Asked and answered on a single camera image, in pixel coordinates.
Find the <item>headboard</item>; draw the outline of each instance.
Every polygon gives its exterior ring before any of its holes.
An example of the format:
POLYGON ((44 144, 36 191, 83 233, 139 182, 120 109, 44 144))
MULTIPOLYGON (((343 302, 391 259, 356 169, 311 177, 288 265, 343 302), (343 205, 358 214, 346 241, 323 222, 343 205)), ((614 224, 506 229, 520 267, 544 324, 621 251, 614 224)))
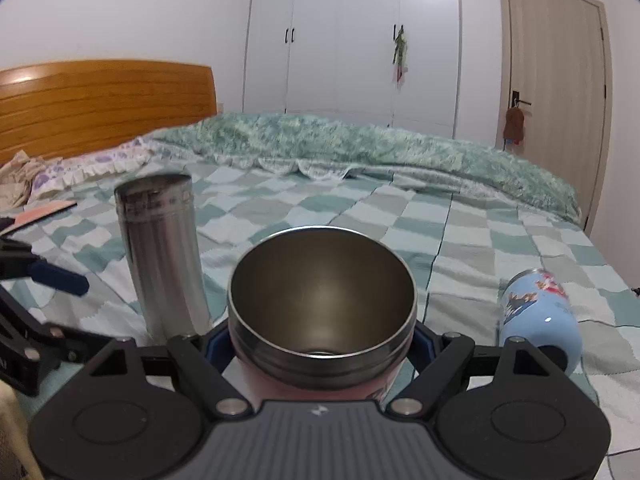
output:
POLYGON ((112 148, 216 113, 208 66, 133 59, 63 61, 0 72, 0 162, 112 148))

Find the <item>wall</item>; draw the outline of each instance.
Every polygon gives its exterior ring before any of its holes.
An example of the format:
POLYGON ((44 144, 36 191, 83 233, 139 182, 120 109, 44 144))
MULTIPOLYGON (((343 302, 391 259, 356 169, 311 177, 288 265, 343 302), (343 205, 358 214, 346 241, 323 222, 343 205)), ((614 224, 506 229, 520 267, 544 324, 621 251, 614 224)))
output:
POLYGON ((0 69, 118 57, 204 64, 225 110, 241 110, 249 1, 2 0, 0 69))
MULTIPOLYGON (((640 2, 605 4, 612 51, 609 159, 591 240, 630 286, 640 286, 640 2)), ((462 62, 457 139, 493 146, 502 73, 500 0, 462 0, 462 62)))

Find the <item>white logo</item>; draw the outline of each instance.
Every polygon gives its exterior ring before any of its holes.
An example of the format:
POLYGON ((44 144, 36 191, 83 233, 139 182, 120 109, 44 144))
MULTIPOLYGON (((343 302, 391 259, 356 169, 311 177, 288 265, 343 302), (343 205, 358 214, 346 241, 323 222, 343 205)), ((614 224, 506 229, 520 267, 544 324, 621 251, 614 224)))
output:
POLYGON ((314 409, 311 410, 311 413, 313 413, 315 416, 323 416, 328 411, 328 407, 323 406, 322 404, 318 404, 314 409))

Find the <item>green blanket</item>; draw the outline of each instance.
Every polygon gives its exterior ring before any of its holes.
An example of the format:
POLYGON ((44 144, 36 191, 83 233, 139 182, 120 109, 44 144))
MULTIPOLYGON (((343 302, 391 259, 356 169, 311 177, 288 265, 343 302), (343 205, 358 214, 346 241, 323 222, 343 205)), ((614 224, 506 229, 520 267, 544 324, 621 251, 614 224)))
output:
POLYGON ((580 221, 575 189, 530 162, 465 140, 425 136, 399 128, 358 126, 293 114, 221 114, 165 128, 153 137, 189 148, 209 162, 286 173, 293 165, 309 176, 345 176, 380 166, 428 170, 493 187, 510 198, 580 221))

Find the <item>pink cup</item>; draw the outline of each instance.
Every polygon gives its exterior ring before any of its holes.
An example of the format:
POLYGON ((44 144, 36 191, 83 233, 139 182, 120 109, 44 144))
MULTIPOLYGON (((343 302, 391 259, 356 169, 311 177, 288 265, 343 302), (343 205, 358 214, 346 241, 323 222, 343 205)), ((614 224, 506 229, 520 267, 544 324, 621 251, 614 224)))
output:
POLYGON ((388 393, 415 325, 417 293, 383 244, 335 227, 282 231, 239 261, 229 332, 249 400, 359 400, 388 393))

